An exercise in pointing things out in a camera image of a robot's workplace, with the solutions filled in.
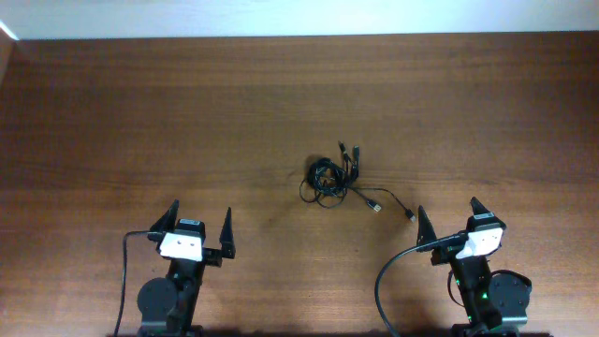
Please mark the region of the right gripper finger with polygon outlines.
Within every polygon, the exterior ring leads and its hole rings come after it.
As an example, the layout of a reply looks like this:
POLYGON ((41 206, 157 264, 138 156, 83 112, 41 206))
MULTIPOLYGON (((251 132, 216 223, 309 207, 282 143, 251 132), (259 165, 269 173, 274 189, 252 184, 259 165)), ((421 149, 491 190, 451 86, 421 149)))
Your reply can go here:
POLYGON ((470 230, 506 229, 506 224, 488 210, 476 197, 471 198, 470 205, 473 210, 473 215, 469 218, 470 230))
POLYGON ((430 244, 437 241, 437 236, 431 220, 422 205, 417 210, 417 224, 416 246, 418 247, 418 252, 430 251, 430 244))

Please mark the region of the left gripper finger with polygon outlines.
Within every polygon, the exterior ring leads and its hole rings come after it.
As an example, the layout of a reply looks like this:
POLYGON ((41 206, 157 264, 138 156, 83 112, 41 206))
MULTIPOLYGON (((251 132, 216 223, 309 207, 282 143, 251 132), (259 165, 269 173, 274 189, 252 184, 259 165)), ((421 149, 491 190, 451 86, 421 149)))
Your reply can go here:
POLYGON ((175 199, 168 210, 150 227, 151 232, 171 232, 176 224, 179 200, 175 199))
POLYGON ((236 255, 236 247, 232 228, 231 208, 227 209, 226 218, 219 237, 219 242, 221 243, 222 258, 234 258, 236 255))

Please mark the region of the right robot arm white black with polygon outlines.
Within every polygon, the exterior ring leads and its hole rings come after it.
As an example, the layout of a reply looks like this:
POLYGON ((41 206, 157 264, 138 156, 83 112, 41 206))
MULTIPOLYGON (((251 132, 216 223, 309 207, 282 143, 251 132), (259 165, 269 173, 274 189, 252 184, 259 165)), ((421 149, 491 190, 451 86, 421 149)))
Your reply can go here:
POLYGON ((419 252, 431 253, 433 266, 450 266, 449 283, 460 292, 466 324, 451 328, 453 336, 518 336, 528 322, 526 309, 532 281, 509 270, 492 271, 488 257, 502 246, 506 224, 477 198, 471 198, 473 215, 466 228, 439 238, 423 207, 417 211, 419 252))

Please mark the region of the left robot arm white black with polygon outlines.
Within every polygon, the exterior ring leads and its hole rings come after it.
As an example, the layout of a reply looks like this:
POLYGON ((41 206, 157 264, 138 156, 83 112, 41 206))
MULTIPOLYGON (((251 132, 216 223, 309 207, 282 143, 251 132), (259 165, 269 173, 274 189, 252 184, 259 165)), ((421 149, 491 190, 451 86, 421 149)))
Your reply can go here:
POLYGON ((138 336, 198 337, 202 327, 193 324, 197 299, 208 267, 219 268, 236 255, 232 211, 226 212, 218 248, 204 246, 205 224, 177 216, 179 201, 150 227, 148 239, 156 252, 169 261, 164 277, 143 285, 137 297, 141 313, 138 336))

